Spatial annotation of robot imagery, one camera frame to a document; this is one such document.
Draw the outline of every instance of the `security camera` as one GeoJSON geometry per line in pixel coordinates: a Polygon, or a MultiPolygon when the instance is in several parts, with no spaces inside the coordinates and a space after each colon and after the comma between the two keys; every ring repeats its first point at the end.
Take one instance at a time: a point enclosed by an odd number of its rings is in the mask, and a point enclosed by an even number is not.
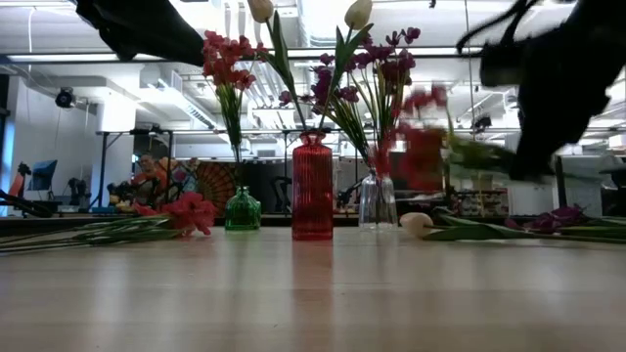
{"type": "Polygon", "coordinates": [[[72,88],[61,88],[61,92],[57,95],[57,99],[55,99],[55,104],[57,107],[63,109],[71,109],[76,106],[76,97],[73,95],[72,88]]]}

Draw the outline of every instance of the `person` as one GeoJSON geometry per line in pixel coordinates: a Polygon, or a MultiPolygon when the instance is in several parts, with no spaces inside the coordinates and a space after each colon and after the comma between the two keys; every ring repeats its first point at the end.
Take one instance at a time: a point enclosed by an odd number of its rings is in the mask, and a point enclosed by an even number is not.
{"type": "Polygon", "coordinates": [[[167,189],[167,175],[157,167],[151,154],[143,154],[139,158],[139,172],[131,180],[136,188],[135,201],[141,205],[155,206],[158,195],[167,189]]]}

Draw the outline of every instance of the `wooden table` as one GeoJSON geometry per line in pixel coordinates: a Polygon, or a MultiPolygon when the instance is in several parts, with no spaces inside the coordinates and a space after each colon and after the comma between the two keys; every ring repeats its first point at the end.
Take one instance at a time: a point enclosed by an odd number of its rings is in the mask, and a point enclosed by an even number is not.
{"type": "Polygon", "coordinates": [[[0,350],[626,351],[626,247],[548,245],[216,229],[5,256],[0,350]]]}

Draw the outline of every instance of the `ceiling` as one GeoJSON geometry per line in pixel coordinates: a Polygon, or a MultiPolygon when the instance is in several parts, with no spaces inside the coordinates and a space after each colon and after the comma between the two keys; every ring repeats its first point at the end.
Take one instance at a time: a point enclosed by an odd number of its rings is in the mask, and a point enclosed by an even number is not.
{"type": "MultiPolygon", "coordinates": [[[[3,7],[0,0],[0,54],[23,53],[87,53],[109,52],[109,48],[99,38],[97,31],[83,22],[71,6],[26,6],[3,7]]],[[[343,24],[345,9],[352,0],[274,0],[283,18],[283,30],[291,49],[303,47],[333,46],[335,26],[347,32],[343,24]]],[[[245,0],[207,0],[206,2],[181,2],[171,0],[181,16],[199,32],[205,29],[217,30],[222,34],[238,36],[245,34],[254,41],[256,38],[269,46],[267,30],[255,27],[246,8],[245,0]]],[[[457,40],[478,23],[484,22],[505,10],[512,0],[439,0],[435,9],[428,8],[428,0],[375,0],[371,22],[375,24],[372,34],[374,41],[384,42],[384,37],[393,30],[416,26],[422,30],[419,40],[413,47],[453,47],[457,40]]],[[[546,0],[526,15],[518,27],[516,35],[525,37],[554,27],[567,18],[572,5],[558,5],[546,0]]],[[[481,46],[484,41],[496,41],[504,32],[504,23],[485,31],[470,43],[481,46]]],[[[308,90],[311,76],[308,69],[312,62],[292,61],[293,72],[299,92],[308,90]]],[[[479,61],[459,59],[418,59],[417,67],[411,72],[413,89],[429,87],[431,82],[443,82],[450,89],[450,112],[457,123],[470,127],[472,117],[489,113],[495,127],[511,127],[510,110],[505,109],[504,98],[514,95],[513,87],[488,90],[480,86],[478,77],[479,61]]],[[[183,80],[180,98],[186,99],[211,121],[219,125],[219,106],[210,86],[201,76],[199,67],[173,63],[149,64],[98,64],[98,65],[46,65],[33,66],[32,77],[40,85],[54,87],[59,77],[104,77],[119,86],[138,102],[139,121],[153,121],[170,128],[189,128],[189,115],[181,107],[181,102],[173,103],[142,78],[147,71],[157,70],[165,84],[171,84],[171,72],[183,80]]],[[[292,110],[278,110],[276,95],[284,89],[271,68],[257,69],[258,82],[246,93],[244,116],[246,128],[278,129],[296,127],[292,110]]],[[[622,109],[625,94],[623,75],[621,82],[611,90],[613,112],[594,122],[606,126],[621,123],[626,115],[622,109]]],[[[98,100],[101,91],[81,90],[89,99],[98,100]]],[[[444,124],[445,115],[441,111],[427,114],[427,124],[444,124]]]]}

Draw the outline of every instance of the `red glass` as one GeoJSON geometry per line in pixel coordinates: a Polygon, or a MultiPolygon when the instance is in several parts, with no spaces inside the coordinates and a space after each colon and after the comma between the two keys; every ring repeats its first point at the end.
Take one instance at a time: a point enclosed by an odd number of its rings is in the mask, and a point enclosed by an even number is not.
{"type": "Polygon", "coordinates": [[[293,150],[291,237],[296,241],[333,238],[333,151],[322,145],[321,132],[300,134],[293,150]]]}

